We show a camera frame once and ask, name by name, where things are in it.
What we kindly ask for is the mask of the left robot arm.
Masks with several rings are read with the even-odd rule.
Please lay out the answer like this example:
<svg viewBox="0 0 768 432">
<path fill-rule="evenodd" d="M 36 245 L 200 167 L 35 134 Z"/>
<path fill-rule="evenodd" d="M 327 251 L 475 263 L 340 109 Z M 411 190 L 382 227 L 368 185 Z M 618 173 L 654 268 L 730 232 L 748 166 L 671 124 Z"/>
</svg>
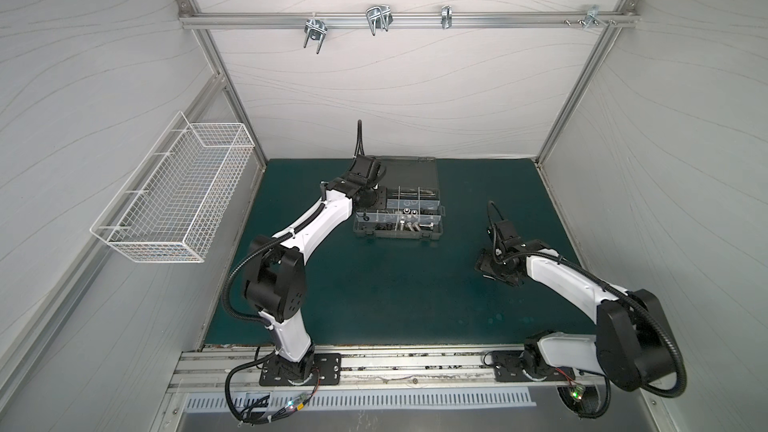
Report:
<svg viewBox="0 0 768 432">
<path fill-rule="evenodd" d="M 301 314 L 307 262 L 357 208 L 376 202 L 385 174 L 379 159 L 358 152 L 344 174 L 320 184 L 320 197 L 298 219 L 271 236 L 256 237 L 225 281 L 224 311 L 270 333 L 281 375 L 291 382 L 305 382 L 314 363 L 314 344 Z"/>
</svg>

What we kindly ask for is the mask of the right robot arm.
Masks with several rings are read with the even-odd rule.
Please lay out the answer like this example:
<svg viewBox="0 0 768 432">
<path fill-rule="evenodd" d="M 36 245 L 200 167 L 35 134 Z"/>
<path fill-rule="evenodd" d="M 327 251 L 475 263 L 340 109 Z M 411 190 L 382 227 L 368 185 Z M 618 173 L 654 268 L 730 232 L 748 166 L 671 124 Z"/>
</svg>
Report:
<svg viewBox="0 0 768 432">
<path fill-rule="evenodd" d="M 592 334 L 545 331 L 530 338 L 520 360 L 531 379 L 570 368 L 600 375 L 627 392 L 677 398 L 686 391 L 683 354 L 656 295 L 614 285 L 540 240 L 524 241 L 507 219 L 491 220 L 487 234 L 491 245 L 480 252 L 479 273 L 510 286 L 524 279 L 542 284 L 595 326 Z"/>
</svg>

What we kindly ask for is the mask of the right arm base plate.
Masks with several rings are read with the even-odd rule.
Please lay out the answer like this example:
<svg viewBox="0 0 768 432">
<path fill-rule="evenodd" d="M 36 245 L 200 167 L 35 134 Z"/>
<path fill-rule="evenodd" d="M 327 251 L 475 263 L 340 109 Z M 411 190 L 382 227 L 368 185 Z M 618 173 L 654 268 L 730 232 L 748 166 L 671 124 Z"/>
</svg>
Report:
<svg viewBox="0 0 768 432">
<path fill-rule="evenodd" d="M 570 383 L 574 379 L 572 369 L 551 366 L 538 352 L 529 349 L 494 350 L 486 354 L 483 360 L 492 369 L 496 382 Z"/>
</svg>

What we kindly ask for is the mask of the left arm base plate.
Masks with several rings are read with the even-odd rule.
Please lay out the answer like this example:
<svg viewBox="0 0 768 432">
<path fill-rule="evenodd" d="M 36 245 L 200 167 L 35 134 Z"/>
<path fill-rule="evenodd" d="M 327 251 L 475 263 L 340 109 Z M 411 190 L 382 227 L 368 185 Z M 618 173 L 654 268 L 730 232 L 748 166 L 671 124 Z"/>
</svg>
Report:
<svg viewBox="0 0 768 432">
<path fill-rule="evenodd" d="M 310 352 L 299 362 L 290 362 L 281 356 L 269 358 L 261 369 L 259 385 L 262 387 L 292 387 L 331 385 L 340 383 L 341 355 Z"/>
</svg>

